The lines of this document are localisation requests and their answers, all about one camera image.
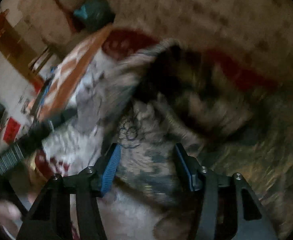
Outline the white cardboard box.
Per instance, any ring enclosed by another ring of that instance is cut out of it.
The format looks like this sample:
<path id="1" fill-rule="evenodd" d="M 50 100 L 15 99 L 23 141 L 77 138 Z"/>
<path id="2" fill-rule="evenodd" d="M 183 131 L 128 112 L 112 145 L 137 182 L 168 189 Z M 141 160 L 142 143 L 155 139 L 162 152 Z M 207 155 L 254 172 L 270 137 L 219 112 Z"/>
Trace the white cardboard box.
<path id="1" fill-rule="evenodd" d="M 5 107 L 7 117 L 21 125 L 17 136 L 31 124 L 25 106 L 39 91 L 40 86 L 25 79 L 0 52 L 0 103 Z"/>

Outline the dark teal bag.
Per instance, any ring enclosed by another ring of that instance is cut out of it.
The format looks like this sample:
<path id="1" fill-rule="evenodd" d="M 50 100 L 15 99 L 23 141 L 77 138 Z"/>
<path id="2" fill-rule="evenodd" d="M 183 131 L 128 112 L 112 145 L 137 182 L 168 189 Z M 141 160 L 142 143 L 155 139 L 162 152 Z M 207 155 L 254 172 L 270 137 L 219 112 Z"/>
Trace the dark teal bag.
<path id="1" fill-rule="evenodd" d="M 73 15 L 89 32 L 95 32 L 113 23 L 115 19 L 115 13 L 106 0 L 85 0 L 73 11 Z"/>

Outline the red white patterned blanket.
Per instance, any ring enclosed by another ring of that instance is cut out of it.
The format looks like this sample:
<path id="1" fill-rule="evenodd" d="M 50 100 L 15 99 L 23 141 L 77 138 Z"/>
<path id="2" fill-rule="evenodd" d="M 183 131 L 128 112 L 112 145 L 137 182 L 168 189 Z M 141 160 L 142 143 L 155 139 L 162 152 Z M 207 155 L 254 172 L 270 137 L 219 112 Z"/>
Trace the red white patterned blanket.
<path id="1" fill-rule="evenodd" d="M 43 142 L 35 171 L 44 179 L 76 174 L 118 140 L 120 125 L 130 116 L 140 120 L 153 113 L 147 73 L 168 46 L 111 25 L 81 41 L 58 65 L 38 118 L 69 108 L 76 115 Z"/>

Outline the beige spotted bed sheet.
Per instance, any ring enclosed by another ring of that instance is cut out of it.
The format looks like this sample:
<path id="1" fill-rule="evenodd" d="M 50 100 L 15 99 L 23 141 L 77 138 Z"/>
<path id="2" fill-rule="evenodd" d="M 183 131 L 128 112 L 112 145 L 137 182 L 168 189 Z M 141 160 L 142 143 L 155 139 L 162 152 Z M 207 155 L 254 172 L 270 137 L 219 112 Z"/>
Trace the beige spotted bed sheet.
<path id="1" fill-rule="evenodd" d="M 293 239 L 292 0 L 108 0 L 119 26 L 174 37 L 216 62 L 229 92 L 261 103 L 265 130 L 225 144 L 200 160 L 214 171 L 241 172 L 280 239 Z"/>

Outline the grey patterned small garment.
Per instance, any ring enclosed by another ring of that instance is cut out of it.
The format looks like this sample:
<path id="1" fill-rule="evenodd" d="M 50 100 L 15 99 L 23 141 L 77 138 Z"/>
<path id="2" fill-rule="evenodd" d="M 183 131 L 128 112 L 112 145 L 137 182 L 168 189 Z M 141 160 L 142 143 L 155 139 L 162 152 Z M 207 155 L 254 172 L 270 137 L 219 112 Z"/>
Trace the grey patterned small garment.
<path id="1" fill-rule="evenodd" d="M 122 147 L 117 177 L 143 198 L 174 206 L 176 143 L 196 156 L 246 129 L 256 112 L 243 95 L 221 87 L 215 64 L 169 39 L 104 71 L 99 124 Z"/>

